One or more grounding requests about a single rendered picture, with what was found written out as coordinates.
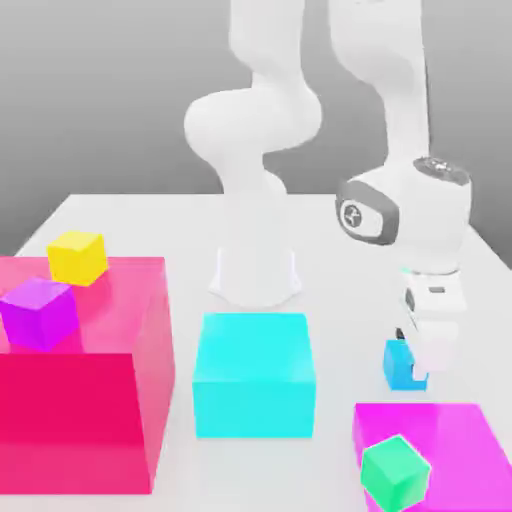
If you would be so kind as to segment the small blue cube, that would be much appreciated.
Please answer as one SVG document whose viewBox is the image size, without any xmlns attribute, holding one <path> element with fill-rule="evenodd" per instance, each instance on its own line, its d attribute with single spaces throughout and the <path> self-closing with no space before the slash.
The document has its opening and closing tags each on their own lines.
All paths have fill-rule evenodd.
<svg viewBox="0 0 512 512">
<path fill-rule="evenodd" d="M 413 378 L 413 355 L 403 339 L 387 340 L 384 350 L 383 371 L 392 391 L 425 391 L 427 378 Z"/>
</svg>

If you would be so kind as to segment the large magenta box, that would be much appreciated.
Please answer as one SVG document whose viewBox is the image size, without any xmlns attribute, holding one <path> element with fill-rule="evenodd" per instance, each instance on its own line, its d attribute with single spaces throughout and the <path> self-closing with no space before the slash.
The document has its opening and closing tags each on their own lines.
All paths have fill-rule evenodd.
<svg viewBox="0 0 512 512">
<path fill-rule="evenodd" d="M 425 499 L 403 512 L 512 512 L 512 465 L 480 406 L 357 403 L 352 438 L 363 450 L 400 434 L 432 467 Z"/>
</svg>

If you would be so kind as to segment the large cyan box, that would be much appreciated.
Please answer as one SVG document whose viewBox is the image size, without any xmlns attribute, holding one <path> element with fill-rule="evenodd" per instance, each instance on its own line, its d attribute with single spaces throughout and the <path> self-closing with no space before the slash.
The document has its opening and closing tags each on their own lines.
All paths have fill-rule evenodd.
<svg viewBox="0 0 512 512">
<path fill-rule="evenodd" d="M 192 377 L 196 436 L 310 438 L 316 372 L 303 313 L 206 313 Z"/>
</svg>

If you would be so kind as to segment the small yellow cube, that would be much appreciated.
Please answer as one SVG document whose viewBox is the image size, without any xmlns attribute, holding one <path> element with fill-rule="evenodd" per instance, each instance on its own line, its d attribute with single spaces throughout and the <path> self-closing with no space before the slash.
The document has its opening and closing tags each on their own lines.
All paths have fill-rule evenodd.
<svg viewBox="0 0 512 512">
<path fill-rule="evenodd" d="M 47 245 L 54 281 L 88 287 L 108 270 L 104 237 L 99 233 L 67 231 Z"/>
</svg>

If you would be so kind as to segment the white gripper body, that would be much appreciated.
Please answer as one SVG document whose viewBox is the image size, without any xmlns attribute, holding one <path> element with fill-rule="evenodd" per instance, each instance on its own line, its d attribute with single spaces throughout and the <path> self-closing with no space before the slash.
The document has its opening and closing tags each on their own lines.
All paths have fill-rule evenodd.
<svg viewBox="0 0 512 512">
<path fill-rule="evenodd" d="M 406 328 L 406 340 L 414 363 L 422 364 L 428 373 L 448 369 L 458 338 L 459 324 L 453 321 L 423 320 L 412 322 Z"/>
</svg>

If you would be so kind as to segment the small purple cube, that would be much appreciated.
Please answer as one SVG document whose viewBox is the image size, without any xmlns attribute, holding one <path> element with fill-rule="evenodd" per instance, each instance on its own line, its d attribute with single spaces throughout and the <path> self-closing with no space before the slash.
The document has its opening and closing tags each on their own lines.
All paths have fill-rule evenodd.
<svg viewBox="0 0 512 512">
<path fill-rule="evenodd" d="M 69 284 L 32 277 L 0 297 L 0 317 L 11 346 L 50 351 L 79 328 Z"/>
</svg>

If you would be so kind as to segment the large pink box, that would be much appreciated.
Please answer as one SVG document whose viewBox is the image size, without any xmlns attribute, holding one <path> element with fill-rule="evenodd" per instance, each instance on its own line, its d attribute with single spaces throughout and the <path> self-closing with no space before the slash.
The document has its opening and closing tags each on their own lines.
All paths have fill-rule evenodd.
<svg viewBox="0 0 512 512">
<path fill-rule="evenodd" d="M 0 317 L 0 495 L 152 492 L 175 382 L 165 261 L 113 257 L 49 351 Z"/>
</svg>

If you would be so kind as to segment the small green cube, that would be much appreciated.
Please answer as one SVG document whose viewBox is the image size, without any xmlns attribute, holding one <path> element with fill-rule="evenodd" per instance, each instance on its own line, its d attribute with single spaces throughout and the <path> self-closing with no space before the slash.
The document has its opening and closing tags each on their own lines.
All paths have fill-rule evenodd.
<svg viewBox="0 0 512 512">
<path fill-rule="evenodd" d="M 381 512 L 403 512 L 425 499 L 432 466 L 401 434 L 362 452 L 360 482 Z"/>
</svg>

